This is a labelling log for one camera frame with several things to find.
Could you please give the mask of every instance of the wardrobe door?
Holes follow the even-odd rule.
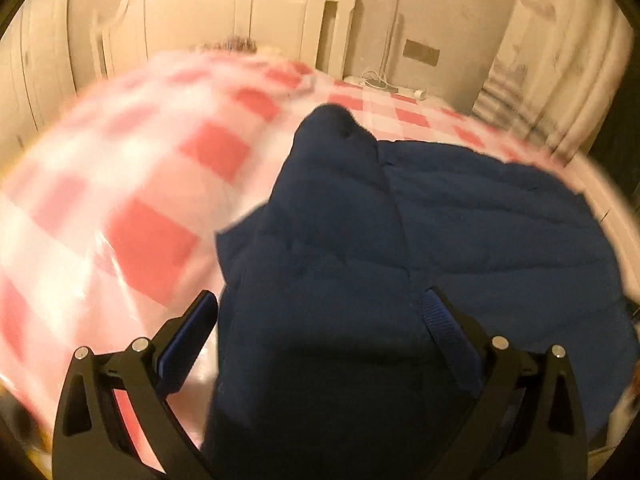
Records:
[[[26,0],[22,6],[24,81],[39,133],[59,117],[63,104],[76,94],[67,6],[68,0]]]
[[[0,175],[18,159],[24,140],[37,132],[24,82],[21,27],[20,9],[0,40]]]

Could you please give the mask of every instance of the wall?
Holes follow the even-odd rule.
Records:
[[[399,28],[388,79],[409,88],[430,88],[469,112],[506,30],[514,0],[400,0]],[[380,65],[392,0],[359,0],[346,73],[361,75]],[[401,56],[404,40],[440,50],[436,67]]]

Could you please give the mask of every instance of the navy blue blanket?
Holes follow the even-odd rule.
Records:
[[[638,345],[581,196],[466,148],[301,124],[269,202],[218,237],[220,375],[203,452],[234,479],[402,479],[473,405],[422,322],[434,285],[517,347],[567,348],[588,431]]]

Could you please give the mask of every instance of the electrical outlet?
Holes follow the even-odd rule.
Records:
[[[436,66],[440,59],[440,51],[417,41],[406,40],[402,56],[415,59],[427,65]]]

